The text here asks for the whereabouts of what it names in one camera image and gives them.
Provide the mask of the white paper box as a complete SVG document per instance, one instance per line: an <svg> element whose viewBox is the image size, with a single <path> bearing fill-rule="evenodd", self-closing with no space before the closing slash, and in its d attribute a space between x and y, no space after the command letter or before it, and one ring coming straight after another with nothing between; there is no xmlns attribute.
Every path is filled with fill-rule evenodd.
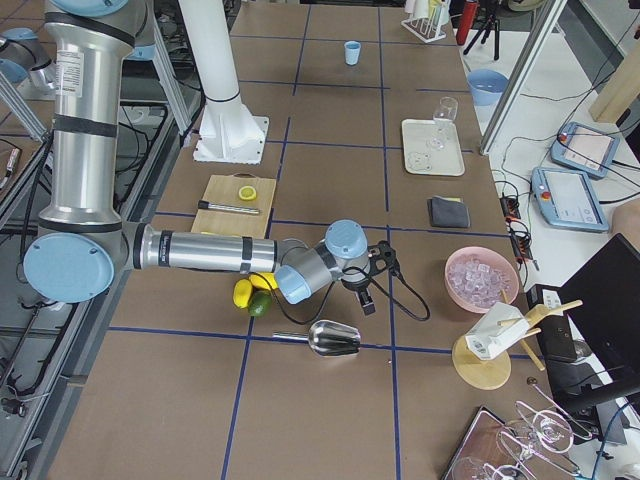
<svg viewBox="0 0 640 480"><path fill-rule="evenodd" d="M512 305L497 302L464 336L468 349L480 360L495 359L529 330L521 311Z"/></svg>

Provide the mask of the red cylinder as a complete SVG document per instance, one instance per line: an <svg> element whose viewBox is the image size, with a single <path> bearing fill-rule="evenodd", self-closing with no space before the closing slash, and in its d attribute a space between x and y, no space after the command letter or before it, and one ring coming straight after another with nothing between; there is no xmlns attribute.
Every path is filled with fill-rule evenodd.
<svg viewBox="0 0 640 480"><path fill-rule="evenodd" d="M463 46L466 43L469 31L475 20L477 8L477 0L466 0L464 2L456 31L456 43L458 46Z"/></svg>

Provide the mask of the black power strip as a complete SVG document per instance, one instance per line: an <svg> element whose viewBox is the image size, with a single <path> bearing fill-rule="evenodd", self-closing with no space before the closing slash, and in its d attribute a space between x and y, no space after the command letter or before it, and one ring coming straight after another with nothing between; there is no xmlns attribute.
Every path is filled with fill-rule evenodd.
<svg viewBox="0 0 640 480"><path fill-rule="evenodd" d="M538 270L538 262L531 250L532 235L529 227L521 219L517 197L515 195L507 196L502 194L499 201L516 261L520 266L531 262L534 268Z"/></svg>

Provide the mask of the grey folded cloth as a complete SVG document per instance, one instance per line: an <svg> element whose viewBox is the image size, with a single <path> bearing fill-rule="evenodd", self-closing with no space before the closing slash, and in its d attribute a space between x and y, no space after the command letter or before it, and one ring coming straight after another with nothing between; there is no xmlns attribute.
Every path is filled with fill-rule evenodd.
<svg viewBox="0 0 640 480"><path fill-rule="evenodd" d="M468 228L470 216L467 206L458 200L432 197L427 200L430 224L443 228Z"/></svg>

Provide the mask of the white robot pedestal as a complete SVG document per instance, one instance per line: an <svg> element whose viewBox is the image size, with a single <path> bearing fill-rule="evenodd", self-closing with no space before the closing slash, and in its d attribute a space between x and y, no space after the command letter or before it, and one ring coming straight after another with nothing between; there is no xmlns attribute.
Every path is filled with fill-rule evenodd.
<svg viewBox="0 0 640 480"><path fill-rule="evenodd" d="M194 159L256 165L269 119L242 101L223 3L182 1L180 8L205 97Z"/></svg>

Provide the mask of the teach pendant tablet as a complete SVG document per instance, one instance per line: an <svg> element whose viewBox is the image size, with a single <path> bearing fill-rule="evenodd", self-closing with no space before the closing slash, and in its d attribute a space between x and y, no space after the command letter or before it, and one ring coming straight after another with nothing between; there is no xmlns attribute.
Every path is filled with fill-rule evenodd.
<svg viewBox="0 0 640 480"><path fill-rule="evenodd" d="M567 123L551 146L551 160L585 172L593 179L605 178L617 153L620 139L593 127Z"/></svg>
<svg viewBox="0 0 640 480"><path fill-rule="evenodd" d="M585 172L536 167L531 172L531 187L548 224L585 232L609 230L609 223Z"/></svg>

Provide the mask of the light blue plastic cup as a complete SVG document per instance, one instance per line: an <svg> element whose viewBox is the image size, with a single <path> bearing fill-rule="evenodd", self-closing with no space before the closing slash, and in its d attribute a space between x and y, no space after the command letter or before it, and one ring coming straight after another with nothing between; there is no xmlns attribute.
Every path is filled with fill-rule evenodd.
<svg viewBox="0 0 640 480"><path fill-rule="evenodd" d="M359 62L361 53L361 43L358 41L347 41L344 43L344 61L348 66L355 66Z"/></svg>

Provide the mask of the blue bowl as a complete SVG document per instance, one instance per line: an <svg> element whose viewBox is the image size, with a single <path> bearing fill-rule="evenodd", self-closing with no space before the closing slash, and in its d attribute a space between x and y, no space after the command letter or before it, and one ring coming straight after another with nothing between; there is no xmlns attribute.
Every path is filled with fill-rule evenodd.
<svg viewBox="0 0 640 480"><path fill-rule="evenodd" d="M467 74L467 83L475 106L491 106L501 97L509 79L491 69L476 69Z"/></svg>

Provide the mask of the pink bowl of ice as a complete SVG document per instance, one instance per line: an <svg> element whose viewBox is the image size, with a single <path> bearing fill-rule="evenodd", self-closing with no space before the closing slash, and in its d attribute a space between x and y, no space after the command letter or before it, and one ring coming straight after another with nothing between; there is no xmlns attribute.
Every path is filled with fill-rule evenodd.
<svg viewBox="0 0 640 480"><path fill-rule="evenodd" d="M444 282L451 299L472 313L486 313L498 302L513 303L520 288L511 263L479 246L458 249L448 257Z"/></svg>

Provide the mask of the clear wine glass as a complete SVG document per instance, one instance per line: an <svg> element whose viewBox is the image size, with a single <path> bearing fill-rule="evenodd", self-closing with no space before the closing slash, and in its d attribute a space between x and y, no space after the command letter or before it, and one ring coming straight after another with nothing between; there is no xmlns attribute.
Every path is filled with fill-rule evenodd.
<svg viewBox="0 0 640 480"><path fill-rule="evenodd" d="M439 100L439 104L433 112L435 131L429 139L428 145L433 150L443 150L449 140L449 134L454 125L458 112L458 100L445 96Z"/></svg>

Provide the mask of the cream bear tray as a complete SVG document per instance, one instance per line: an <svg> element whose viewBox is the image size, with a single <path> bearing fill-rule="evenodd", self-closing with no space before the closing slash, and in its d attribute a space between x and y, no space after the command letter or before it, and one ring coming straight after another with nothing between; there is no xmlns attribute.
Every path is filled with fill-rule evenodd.
<svg viewBox="0 0 640 480"><path fill-rule="evenodd" d="M459 177L465 165L451 121L405 119L401 122L405 170L416 175Z"/></svg>

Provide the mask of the black monitor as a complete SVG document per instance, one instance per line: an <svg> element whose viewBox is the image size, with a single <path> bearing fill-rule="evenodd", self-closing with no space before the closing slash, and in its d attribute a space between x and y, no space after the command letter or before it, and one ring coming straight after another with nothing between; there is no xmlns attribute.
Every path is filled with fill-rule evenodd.
<svg viewBox="0 0 640 480"><path fill-rule="evenodd" d="M579 413L627 397L639 400L639 251L614 235L560 289L562 301L580 300L568 312L582 338L611 377L598 386L586 363L552 361L548 376L556 401Z"/></svg>

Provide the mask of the half lemon slice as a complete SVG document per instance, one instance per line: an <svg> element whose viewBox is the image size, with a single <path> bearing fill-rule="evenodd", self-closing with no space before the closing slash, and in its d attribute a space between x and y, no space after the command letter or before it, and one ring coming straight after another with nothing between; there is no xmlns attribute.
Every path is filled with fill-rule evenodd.
<svg viewBox="0 0 640 480"><path fill-rule="evenodd" d="M238 198L242 201L253 201L258 196L257 190L252 185L243 185L238 190Z"/></svg>

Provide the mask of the aluminium frame post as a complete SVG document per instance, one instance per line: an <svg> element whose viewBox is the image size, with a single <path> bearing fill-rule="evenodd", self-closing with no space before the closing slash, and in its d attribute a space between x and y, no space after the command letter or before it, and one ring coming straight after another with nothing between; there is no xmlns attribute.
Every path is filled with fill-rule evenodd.
<svg viewBox="0 0 640 480"><path fill-rule="evenodd" d="M567 3L567 0L548 1L537 16L510 74L506 89L498 101L483 134L479 145L479 153L481 155L488 155L497 140L500 130L506 124L509 112L514 106L518 95L542 52L547 38L556 26Z"/></svg>

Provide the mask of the wooden cutting board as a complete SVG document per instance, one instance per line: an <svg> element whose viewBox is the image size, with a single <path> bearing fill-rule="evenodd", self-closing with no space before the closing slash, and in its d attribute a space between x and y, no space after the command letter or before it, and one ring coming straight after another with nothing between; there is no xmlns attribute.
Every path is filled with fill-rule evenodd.
<svg viewBox="0 0 640 480"><path fill-rule="evenodd" d="M212 175L191 232L265 238L276 185L271 178Z"/></svg>

